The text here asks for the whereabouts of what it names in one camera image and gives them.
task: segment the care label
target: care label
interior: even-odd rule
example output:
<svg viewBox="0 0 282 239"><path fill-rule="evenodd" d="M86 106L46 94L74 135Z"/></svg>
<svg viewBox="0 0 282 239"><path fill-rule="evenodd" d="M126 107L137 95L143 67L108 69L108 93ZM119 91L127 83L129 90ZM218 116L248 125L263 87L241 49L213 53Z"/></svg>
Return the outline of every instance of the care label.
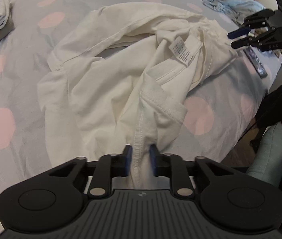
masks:
<svg viewBox="0 0 282 239"><path fill-rule="evenodd" d="M182 63L184 63L187 67L193 57L193 53L191 53L187 47L183 39L178 36L171 45L169 45L169 49L175 55L175 57Z"/></svg>

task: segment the bed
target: bed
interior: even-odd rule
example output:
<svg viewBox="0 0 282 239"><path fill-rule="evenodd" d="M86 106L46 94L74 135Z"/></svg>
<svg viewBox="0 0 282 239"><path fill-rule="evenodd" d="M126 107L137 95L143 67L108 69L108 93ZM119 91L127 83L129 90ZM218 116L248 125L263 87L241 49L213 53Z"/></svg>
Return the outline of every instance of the bed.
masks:
<svg viewBox="0 0 282 239"><path fill-rule="evenodd" d="M237 28L201 0L10 0L15 30L0 41L0 193L52 167L45 145L44 114L37 101L37 83L49 72L49 53L90 11L131 1L166 3L202 13L227 31ZM256 53L268 77L261 80L240 52L219 75L188 93L188 113L178 138L167 150L182 152L185 160L204 155L221 161L228 154L281 65L281 58L274 54Z"/></svg>

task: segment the light blue crumpled garment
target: light blue crumpled garment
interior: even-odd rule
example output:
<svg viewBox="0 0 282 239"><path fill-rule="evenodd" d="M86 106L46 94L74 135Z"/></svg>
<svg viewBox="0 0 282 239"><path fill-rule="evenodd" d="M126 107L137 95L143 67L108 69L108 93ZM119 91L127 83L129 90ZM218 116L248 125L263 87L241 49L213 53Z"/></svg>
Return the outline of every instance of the light blue crumpled garment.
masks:
<svg viewBox="0 0 282 239"><path fill-rule="evenodd" d="M203 4L214 11L223 12L238 25L242 25L247 16L265 9L253 0L203 0Z"/></svg>

